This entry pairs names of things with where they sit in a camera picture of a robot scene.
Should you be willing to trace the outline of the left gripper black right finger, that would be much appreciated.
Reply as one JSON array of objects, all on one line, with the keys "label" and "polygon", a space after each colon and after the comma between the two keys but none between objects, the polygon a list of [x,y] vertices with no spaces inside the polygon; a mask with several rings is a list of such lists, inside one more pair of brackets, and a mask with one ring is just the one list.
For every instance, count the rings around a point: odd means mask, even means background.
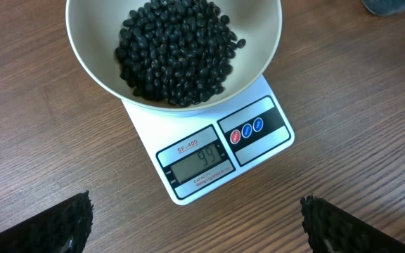
[{"label": "left gripper black right finger", "polygon": [[405,253],[405,244],[323,198],[300,199],[302,227],[315,253]]}]

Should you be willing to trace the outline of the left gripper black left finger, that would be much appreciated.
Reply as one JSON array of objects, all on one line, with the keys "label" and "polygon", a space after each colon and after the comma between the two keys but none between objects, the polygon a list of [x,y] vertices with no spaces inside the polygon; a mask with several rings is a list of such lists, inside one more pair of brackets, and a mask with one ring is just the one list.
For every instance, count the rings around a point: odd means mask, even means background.
[{"label": "left gripper black left finger", "polygon": [[0,252],[83,252],[93,225],[89,193],[79,193],[0,233]]}]

